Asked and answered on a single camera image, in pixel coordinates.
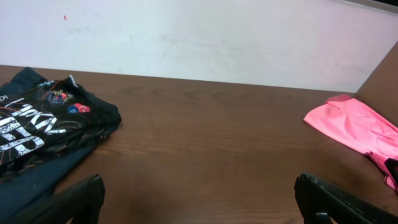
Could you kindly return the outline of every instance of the wall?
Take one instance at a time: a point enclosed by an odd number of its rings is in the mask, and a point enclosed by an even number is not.
[[[397,40],[334,0],[0,0],[3,65],[356,91]]]

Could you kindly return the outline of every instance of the pink fabric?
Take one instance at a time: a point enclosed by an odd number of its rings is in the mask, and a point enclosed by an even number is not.
[[[330,98],[304,118],[323,134],[369,156],[387,175],[385,183],[397,189],[384,162],[398,159],[398,128],[370,107],[347,95]]]

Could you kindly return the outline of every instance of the black fabric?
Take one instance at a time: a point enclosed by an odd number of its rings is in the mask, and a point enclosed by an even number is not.
[[[60,91],[67,95],[67,100],[54,101],[56,95],[51,93]],[[23,100],[9,105],[21,98]],[[121,121],[117,107],[98,99],[82,86],[76,87],[71,78],[52,82],[31,68],[23,69],[0,88],[0,100],[0,123],[4,123],[6,118],[15,119],[25,131],[41,138],[44,143],[26,154],[21,154],[14,147],[0,151],[0,198],[3,201],[0,204],[0,221],[51,195],[58,180],[115,131]],[[68,113],[68,108],[76,103],[90,107],[90,112]],[[15,116],[15,112],[26,107],[29,109],[24,112],[25,115],[31,116],[24,116],[23,113]],[[42,116],[46,113],[53,116]],[[36,128],[31,122],[35,115],[39,115],[35,125],[43,121],[47,124],[49,119],[56,118],[51,130],[64,129],[65,132],[45,132],[48,125]],[[14,137],[12,140],[0,137],[3,149],[10,142],[26,138],[21,134],[23,131],[16,131],[15,125],[6,126],[10,123],[0,127],[0,134],[7,131]],[[27,149],[36,146],[29,141],[22,144]]]

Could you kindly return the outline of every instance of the table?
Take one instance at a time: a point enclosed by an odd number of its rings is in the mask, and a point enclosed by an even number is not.
[[[0,82],[21,69],[0,66]],[[376,166],[302,121],[337,92],[35,70],[119,108],[119,129],[57,187],[101,175],[99,223],[303,223],[302,171],[398,215]]]

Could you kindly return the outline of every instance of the brown panel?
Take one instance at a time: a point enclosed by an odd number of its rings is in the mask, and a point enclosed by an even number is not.
[[[0,81],[20,69],[0,66]],[[336,92],[36,70],[72,74],[123,117],[57,187],[100,174],[99,223],[303,223],[293,190],[302,171],[398,215],[376,166],[302,121]]]
[[[356,97],[398,124],[398,42],[361,86]]]

